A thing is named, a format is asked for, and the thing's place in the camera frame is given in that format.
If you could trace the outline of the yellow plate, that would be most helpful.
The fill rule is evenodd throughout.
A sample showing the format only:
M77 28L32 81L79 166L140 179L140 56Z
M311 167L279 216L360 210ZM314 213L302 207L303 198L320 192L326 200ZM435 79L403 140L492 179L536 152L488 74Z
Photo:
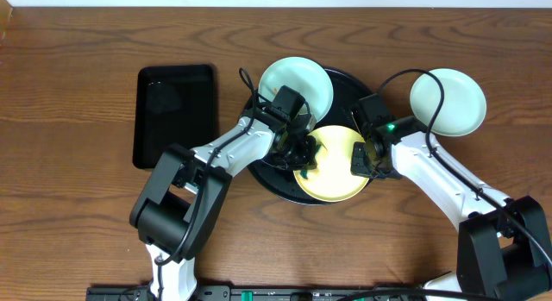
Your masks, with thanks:
M316 140L313 169L293 172L298 186L317 201L336 203L347 200L368 183L368 178L351 173L353 148L363 142L357 131L338 125L315 129L309 136Z

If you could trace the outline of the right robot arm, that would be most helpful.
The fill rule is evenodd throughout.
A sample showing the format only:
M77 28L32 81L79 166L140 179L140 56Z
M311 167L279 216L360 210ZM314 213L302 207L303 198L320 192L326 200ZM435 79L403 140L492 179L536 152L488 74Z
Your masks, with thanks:
M478 179L413 116L354 122L364 140L353 147L353 174L408 178L458 232L456 270L424 284L429 300L526 300L550 291L551 241L535 199L512 199Z

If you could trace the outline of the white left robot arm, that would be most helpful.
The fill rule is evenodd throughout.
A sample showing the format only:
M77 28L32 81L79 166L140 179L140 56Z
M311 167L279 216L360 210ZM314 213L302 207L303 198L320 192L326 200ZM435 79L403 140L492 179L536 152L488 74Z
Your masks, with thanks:
M150 254L153 300L188 300L198 281L195 259L208 241L233 177L269 154L287 168L314 162L316 124L310 114L267 107L246 110L214 141L193 149L171 145L130 211L129 222Z

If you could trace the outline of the mint plate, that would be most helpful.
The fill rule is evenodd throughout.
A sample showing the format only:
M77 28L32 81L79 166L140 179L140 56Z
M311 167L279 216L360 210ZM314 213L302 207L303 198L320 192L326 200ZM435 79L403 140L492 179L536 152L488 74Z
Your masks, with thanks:
M437 68L430 73L442 83L444 101L432 127L432 132L444 136L473 133L486 117L486 97L480 86L467 74L449 68ZM424 74L411 87L410 104L414 116L428 125L441 95L436 81Z
M275 61L263 72L258 92L273 101L284 85L305 98L317 122L329 113L334 98L333 85L329 74L317 62L303 57Z

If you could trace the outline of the yellow green sponge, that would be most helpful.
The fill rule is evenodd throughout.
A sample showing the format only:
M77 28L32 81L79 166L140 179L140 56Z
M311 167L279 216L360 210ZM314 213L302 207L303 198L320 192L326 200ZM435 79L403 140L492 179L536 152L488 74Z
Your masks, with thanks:
M322 144L316 144L316 146L310 152L310 159L305 168L301 169L299 176L301 179L308 180L314 176L317 171L317 155L320 149L323 147Z

